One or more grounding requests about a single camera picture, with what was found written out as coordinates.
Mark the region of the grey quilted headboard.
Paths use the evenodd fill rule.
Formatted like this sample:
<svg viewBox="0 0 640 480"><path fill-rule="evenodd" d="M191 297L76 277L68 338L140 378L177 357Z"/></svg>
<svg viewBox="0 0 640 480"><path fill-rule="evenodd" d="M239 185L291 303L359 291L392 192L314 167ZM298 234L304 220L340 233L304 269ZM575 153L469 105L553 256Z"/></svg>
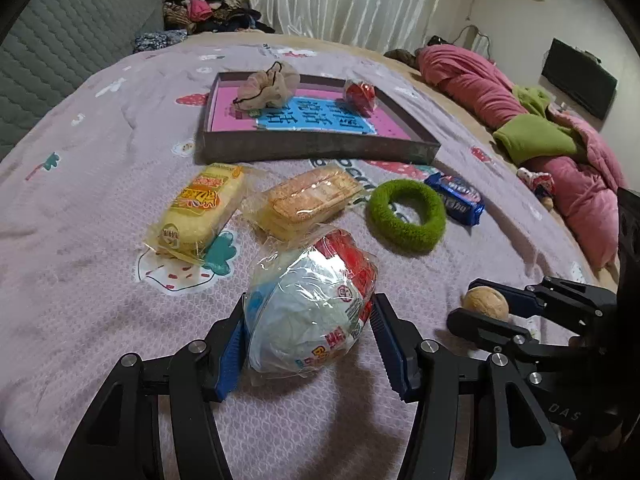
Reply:
<svg viewBox="0 0 640 480"><path fill-rule="evenodd" d="M158 32L163 0L30 0L1 43L1 155L90 76Z"/></svg>

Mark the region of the blue cookie packet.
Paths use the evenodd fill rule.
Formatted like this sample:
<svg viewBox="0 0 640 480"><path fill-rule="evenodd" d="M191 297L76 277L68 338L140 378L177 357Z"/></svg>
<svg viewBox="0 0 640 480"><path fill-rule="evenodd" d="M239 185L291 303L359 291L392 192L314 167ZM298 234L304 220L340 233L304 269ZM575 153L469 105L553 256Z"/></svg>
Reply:
<svg viewBox="0 0 640 480"><path fill-rule="evenodd" d="M469 182L460 177L436 172L424 183L435 191L444 204L446 213L464 226L477 226L485 210L483 196Z"/></svg>

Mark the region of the pink quilt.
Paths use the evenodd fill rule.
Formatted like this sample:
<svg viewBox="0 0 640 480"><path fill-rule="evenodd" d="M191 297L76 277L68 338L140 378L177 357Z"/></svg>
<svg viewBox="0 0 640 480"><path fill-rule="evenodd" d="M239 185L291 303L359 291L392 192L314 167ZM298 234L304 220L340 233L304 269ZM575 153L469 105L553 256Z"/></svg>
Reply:
<svg viewBox="0 0 640 480"><path fill-rule="evenodd" d="M544 90L518 86L495 63L452 44L420 49L416 65L428 84L488 127L515 166L550 174L554 206L593 268L615 261L617 192L627 179L589 122L562 110Z"/></svg>

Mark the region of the tan walnut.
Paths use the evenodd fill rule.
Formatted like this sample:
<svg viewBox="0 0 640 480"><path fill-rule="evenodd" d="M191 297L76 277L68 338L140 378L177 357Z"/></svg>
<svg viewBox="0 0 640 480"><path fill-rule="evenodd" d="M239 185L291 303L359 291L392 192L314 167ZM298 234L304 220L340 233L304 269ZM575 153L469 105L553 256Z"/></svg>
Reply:
<svg viewBox="0 0 640 480"><path fill-rule="evenodd" d="M494 318L509 321L509 305L501 292L488 286L475 286L464 296L462 308Z"/></svg>

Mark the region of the shallow box tray pink base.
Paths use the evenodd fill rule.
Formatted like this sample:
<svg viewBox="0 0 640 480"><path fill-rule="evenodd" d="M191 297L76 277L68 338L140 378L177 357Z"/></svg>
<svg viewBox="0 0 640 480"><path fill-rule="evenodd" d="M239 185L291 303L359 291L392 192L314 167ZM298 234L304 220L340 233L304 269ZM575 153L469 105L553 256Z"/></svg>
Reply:
<svg viewBox="0 0 640 480"><path fill-rule="evenodd" d="M428 165L440 143L387 93L362 116L343 100L343 79L303 75L282 108L241 112L233 104L247 72L220 73L210 90L196 149L202 162L328 158Z"/></svg>

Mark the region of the pile of clothes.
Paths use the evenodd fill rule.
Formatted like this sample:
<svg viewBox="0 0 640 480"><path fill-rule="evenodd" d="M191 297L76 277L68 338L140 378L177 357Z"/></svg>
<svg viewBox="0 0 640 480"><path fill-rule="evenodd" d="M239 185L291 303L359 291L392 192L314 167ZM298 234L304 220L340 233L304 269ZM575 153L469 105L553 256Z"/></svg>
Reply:
<svg viewBox="0 0 640 480"><path fill-rule="evenodd" d="M166 30L200 32L276 31L262 21L262 14L241 0L163 0Z"/></svg>

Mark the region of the black television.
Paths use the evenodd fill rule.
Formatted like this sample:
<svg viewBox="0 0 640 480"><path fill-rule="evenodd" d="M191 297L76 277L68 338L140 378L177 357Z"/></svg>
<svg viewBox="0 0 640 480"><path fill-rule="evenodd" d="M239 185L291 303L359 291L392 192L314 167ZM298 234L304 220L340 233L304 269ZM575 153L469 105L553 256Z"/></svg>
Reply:
<svg viewBox="0 0 640 480"><path fill-rule="evenodd" d="M593 117L608 116L617 79L585 52L554 38L541 75Z"/></svg>

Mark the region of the red white egg toy packet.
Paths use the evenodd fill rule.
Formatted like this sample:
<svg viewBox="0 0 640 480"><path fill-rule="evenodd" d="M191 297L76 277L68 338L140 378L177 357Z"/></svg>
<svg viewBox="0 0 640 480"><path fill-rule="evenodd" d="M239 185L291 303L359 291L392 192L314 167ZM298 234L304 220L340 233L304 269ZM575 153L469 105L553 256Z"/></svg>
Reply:
<svg viewBox="0 0 640 480"><path fill-rule="evenodd" d="M306 377L344 356L368 322L377 280L375 258L346 230L268 238L243 299L252 373Z"/></svg>

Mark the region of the purple strawberry bed sheet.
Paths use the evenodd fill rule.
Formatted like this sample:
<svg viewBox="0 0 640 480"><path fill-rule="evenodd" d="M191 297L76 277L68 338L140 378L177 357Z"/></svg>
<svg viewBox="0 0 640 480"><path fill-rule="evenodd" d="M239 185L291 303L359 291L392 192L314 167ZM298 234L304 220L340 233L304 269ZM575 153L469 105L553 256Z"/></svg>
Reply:
<svg viewBox="0 0 640 480"><path fill-rule="evenodd" d="M593 281L572 234L480 143L462 110L402 67L248 38L128 56L51 110L1 164L1 429L33 477L54 477L122 354L176 352L246 289L264 240L242 218L228 225L215 273L198 278L147 254L143 241L198 173L192 141L216 76L277 60L375 84L439 140L437 167L483 194L480 223L449 223L423 257L387 248L360 207L336 219L374 255L378 289L425 336L446 338L447 314L476 278L516 287L546 275Z"/></svg>

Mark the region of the orange cracker packet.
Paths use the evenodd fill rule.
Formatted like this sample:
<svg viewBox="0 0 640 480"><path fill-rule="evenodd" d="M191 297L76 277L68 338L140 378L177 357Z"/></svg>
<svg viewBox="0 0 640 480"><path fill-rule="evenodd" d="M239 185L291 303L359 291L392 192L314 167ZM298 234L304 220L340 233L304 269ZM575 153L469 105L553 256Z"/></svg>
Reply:
<svg viewBox="0 0 640 480"><path fill-rule="evenodd" d="M242 216L278 240L292 240L328 221L364 195L363 185L335 164L298 174L248 196Z"/></svg>

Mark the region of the dark floral cloth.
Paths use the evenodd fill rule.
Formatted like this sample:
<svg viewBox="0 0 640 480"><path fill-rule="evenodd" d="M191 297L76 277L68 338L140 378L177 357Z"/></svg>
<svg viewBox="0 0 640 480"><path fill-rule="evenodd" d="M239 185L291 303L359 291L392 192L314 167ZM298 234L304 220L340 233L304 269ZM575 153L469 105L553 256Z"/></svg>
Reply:
<svg viewBox="0 0 640 480"><path fill-rule="evenodd" d="M188 32L184 29L144 32L134 38L134 53L172 47L175 44L181 44L186 38L188 38Z"/></svg>

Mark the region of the green fuzzy hair scrunchie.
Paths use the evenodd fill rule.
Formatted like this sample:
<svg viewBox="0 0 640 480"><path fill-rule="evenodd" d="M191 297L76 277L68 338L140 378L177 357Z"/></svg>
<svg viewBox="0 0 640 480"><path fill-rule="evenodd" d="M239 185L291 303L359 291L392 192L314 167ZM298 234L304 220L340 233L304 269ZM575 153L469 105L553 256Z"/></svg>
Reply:
<svg viewBox="0 0 640 480"><path fill-rule="evenodd" d="M431 252L446 230L442 199L421 181L396 179L378 185L367 203L374 232L410 254Z"/></svg>

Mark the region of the green fleece blanket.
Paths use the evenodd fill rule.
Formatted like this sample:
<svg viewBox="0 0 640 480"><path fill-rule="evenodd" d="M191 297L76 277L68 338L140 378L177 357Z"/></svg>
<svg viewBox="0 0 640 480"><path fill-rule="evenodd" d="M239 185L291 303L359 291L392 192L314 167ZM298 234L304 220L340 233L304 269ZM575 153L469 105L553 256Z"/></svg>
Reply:
<svg viewBox="0 0 640 480"><path fill-rule="evenodd" d="M492 136L516 166L537 157L568 156L578 162L587 160L580 135L548 118L551 98L544 89L514 86L512 93L526 114L511 118Z"/></svg>

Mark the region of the yellow packaged cake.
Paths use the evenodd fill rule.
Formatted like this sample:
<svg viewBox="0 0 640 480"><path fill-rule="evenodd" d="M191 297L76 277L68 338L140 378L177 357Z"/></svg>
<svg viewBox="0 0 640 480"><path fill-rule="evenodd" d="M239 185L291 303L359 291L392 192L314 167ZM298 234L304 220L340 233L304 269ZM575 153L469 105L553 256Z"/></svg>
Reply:
<svg viewBox="0 0 640 480"><path fill-rule="evenodd" d="M203 263L209 246L240 206L247 185L243 166L207 166L150 226L145 245L185 262Z"/></svg>

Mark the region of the small red white egg toy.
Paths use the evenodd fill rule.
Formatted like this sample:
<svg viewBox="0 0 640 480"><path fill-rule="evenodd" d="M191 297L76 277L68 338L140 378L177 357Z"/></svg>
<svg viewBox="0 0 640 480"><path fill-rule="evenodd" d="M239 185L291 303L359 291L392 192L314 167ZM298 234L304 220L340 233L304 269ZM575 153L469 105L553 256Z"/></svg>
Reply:
<svg viewBox="0 0 640 480"><path fill-rule="evenodd" d="M369 117L376 109L375 86L361 80L347 79L343 89L343 100L360 115Z"/></svg>

